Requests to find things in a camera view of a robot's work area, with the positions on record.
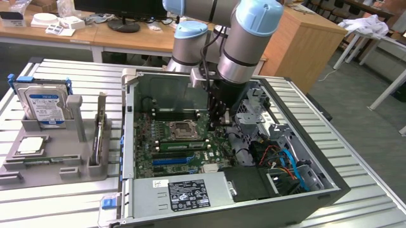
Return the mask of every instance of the power supply label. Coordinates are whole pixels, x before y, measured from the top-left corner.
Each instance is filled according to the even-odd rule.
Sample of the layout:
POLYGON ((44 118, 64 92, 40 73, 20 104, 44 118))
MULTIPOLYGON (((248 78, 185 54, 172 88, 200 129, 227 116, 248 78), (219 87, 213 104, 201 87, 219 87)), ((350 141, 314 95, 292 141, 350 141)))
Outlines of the power supply label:
POLYGON ((209 207, 209 199, 203 180, 168 183, 168 189, 172 211, 209 207))
POLYGON ((60 105, 57 95, 29 95, 29 101, 37 121, 44 124, 61 124, 64 122, 63 109, 57 106, 60 105))

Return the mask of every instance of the monitor stand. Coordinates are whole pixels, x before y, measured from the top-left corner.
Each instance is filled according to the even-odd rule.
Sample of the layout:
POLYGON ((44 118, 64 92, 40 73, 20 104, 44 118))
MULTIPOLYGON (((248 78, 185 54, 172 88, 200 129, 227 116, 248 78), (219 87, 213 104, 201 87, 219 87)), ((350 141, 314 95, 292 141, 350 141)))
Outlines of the monitor stand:
POLYGON ((140 29, 140 25, 135 21, 125 20, 125 17, 108 21, 107 25, 113 31, 124 33, 137 32, 140 29))

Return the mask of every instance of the motherboard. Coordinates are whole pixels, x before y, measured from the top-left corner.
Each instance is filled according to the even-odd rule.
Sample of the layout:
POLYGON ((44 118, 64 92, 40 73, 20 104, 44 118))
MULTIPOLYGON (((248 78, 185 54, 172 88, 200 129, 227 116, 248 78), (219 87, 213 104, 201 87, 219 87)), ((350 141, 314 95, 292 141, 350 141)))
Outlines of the motherboard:
POLYGON ((216 172, 235 163, 225 130, 207 131, 208 114, 139 113, 135 116, 136 178, 216 172))

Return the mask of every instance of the white cloth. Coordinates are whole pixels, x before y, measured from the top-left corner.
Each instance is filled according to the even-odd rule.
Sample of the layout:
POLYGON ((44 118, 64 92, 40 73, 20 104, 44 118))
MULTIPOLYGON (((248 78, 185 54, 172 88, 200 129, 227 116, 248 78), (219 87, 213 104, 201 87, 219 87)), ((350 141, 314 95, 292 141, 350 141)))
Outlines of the white cloth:
POLYGON ((368 18, 359 18, 355 20, 343 20, 338 26, 348 31, 347 35, 356 31, 375 39, 384 37, 388 31, 384 22, 378 20, 378 15, 371 15, 368 18))

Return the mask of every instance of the computer monitor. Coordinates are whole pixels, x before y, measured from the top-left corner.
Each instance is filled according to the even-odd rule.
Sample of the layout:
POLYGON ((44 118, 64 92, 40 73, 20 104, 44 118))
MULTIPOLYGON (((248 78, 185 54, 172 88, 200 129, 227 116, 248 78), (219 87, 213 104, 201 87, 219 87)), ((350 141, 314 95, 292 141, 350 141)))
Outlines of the computer monitor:
POLYGON ((75 0, 75 9, 95 13, 111 13, 120 20, 111 20, 108 27, 119 32, 136 32, 139 24, 128 19, 165 19, 163 0, 75 0))

